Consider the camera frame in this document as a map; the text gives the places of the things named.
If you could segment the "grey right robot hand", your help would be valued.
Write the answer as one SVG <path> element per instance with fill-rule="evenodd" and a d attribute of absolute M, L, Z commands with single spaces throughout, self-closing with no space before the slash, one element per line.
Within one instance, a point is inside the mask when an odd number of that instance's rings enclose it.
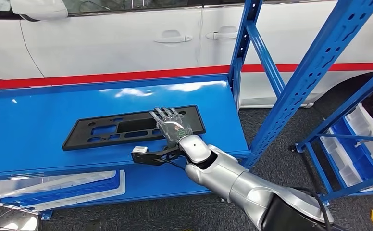
<path fill-rule="evenodd" d="M 156 121 L 156 127 L 167 140 L 168 149 L 174 148 L 179 141 L 193 134 L 192 127 L 185 117 L 174 108 L 155 107 L 149 114 Z"/>

